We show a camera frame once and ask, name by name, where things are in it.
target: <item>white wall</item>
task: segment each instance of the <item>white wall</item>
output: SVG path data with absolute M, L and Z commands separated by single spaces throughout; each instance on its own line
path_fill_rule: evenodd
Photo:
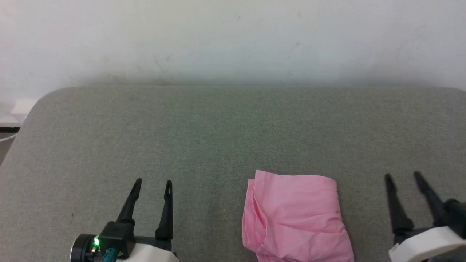
M 0 114 L 96 84 L 466 89 L 464 0 L 0 0 Z

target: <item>robotic arm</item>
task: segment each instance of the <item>robotic arm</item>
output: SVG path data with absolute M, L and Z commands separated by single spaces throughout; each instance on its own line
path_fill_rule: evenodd
M 116 221 L 109 221 L 99 235 L 81 234 L 72 248 L 71 262 L 178 262 L 171 251 L 173 239 L 173 196 L 171 181 L 164 193 L 164 210 L 154 237 L 135 236 L 134 204 L 142 180 L 134 183 Z
M 385 175 L 394 246 L 392 262 L 466 261 L 466 206 L 455 199 L 442 203 L 420 172 L 414 172 L 418 189 L 425 196 L 434 219 L 431 228 L 414 228 L 397 197 L 390 174 Z

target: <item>pink cloth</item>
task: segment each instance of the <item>pink cloth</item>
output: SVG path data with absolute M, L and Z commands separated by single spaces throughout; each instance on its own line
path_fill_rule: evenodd
M 243 245 L 259 262 L 353 262 L 336 182 L 257 170 L 247 185 Z

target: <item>gray table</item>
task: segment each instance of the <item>gray table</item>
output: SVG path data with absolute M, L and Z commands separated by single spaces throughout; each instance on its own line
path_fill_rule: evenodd
M 356 260 L 388 261 L 383 175 L 429 226 L 412 171 L 465 200 L 465 159 L 466 93 L 455 89 L 63 89 L 37 103 L 1 166 L 0 258 L 68 261 L 76 236 L 116 219 L 141 177 L 136 234 L 153 234 L 171 179 L 181 261 L 255 261 L 241 218 L 262 169 L 335 179 Z

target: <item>folded fabric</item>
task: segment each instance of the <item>folded fabric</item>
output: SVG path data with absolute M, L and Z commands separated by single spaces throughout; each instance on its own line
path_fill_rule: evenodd
M 353 262 L 336 182 L 256 171 L 247 185 L 243 245 L 259 262 Z

